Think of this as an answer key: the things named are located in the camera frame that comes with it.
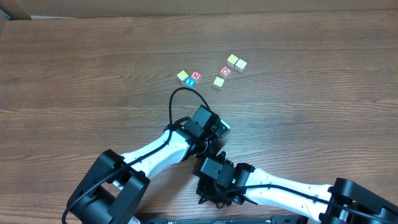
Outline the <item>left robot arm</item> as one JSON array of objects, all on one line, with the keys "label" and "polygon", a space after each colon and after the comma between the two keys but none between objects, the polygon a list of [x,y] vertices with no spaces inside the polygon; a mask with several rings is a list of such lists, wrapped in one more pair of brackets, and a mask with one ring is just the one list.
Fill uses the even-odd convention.
[{"label": "left robot arm", "polygon": [[230,126],[201,105],[193,117],[166,127],[160,138],[132,152],[108,149],[91,165],[67,202],[82,223],[139,223],[134,217],[150,180],[191,156],[214,156]]}]

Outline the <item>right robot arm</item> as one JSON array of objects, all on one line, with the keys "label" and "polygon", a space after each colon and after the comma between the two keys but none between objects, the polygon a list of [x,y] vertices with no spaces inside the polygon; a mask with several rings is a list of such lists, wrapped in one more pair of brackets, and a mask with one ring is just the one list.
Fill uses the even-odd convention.
[{"label": "right robot arm", "polygon": [[397,223],[397,205],[353,182],[313,185],[271,175],[247,163],[199,154],[193,170],[199,178],[199,202],[217,208],[244,202],[283,208],[314,223]]}]

